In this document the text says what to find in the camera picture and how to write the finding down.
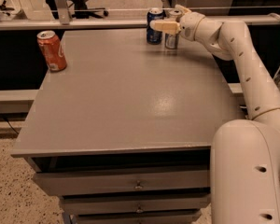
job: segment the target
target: speckled floor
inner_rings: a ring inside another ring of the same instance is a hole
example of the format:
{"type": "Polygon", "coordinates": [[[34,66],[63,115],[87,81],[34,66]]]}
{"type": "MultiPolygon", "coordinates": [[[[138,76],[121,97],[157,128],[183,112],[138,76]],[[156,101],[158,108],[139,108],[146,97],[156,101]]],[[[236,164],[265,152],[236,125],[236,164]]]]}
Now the speckled floor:
{"type": "Polygon", "coordinates": [[[33,181],[34,171],[24,159],[9,153],[14,138],[0,138],[0,224],[63,223],[58,198],[49,197],[33,181]]]}

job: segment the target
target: gray table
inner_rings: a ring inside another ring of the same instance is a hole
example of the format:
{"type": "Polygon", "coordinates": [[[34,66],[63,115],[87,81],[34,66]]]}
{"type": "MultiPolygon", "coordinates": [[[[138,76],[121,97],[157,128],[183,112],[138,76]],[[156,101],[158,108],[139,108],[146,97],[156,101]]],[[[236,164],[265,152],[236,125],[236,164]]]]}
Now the gray table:
{"type": "Polygon", "coordinates": [[[215,131],[243,113],[213,57],[145,29],[66,32],[12,151],[79,223],[189,223],[209,203],[215,131]]]}
{"type": "Polygon", "coordinates": [[[14,157],[209,146],[243,114],[213,57],[180,39],[148,45],[145,29],[66,32],[68,67],[47,73],[14,157]]]}

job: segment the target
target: table surface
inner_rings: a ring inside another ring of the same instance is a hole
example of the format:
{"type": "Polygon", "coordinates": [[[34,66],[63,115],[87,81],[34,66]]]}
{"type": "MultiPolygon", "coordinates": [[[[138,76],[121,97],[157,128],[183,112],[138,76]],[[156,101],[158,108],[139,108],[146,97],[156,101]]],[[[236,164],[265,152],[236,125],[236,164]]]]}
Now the table surface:
{"type": "Polygon", "coordinates": [[[242,119],[212,55],[146,42],[146,29],[68,31],[68,66],[48,72],[12,156],[47,157],[210,146],[242,119]]]}

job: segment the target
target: can lid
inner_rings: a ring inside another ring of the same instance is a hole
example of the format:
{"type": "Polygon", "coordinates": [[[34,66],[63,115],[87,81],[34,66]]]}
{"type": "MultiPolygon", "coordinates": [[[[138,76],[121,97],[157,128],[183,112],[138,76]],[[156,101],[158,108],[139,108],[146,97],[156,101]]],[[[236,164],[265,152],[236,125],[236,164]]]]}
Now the can lid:
{"type": "Polygon", "coordinates": [[[50,39],[50,38],[53,38],[54,36],[55,36],[54,31],[43,31],[43,32],[40,32],[39,34],[37,34],[37,38],[41,39],[41,40],[50,39]]]}
{"type": "Polygon", "coordinates": [[[152,14],[161,14],[162,13],[162,9],[159,7],[153,7],[149,10],[149,13],[152,14]]]}
{"type": "Polygon", "coordinates": [[[181,17],[183,14],[182,14],[182,12],[180,11],[180,9],[174,9],[174,10],[171,10],[170,12],[169,12],[169,16],[170,17],[181,17]]]}

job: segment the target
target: blue soda can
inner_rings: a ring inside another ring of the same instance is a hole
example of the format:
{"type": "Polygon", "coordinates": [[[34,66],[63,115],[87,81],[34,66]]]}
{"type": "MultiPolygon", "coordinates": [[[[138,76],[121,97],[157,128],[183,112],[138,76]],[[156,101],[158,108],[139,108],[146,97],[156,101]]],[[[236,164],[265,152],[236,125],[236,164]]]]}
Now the blue soda can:
{"type": "Polygon", "coordinates": [[[153,20],[163,19],[164,12],[161,8],[151,8],[147,14],[147,42],[149,44],[160,44],[162,39],[162,32],[153,30],[150,27],[150,22],[153,20]]]}

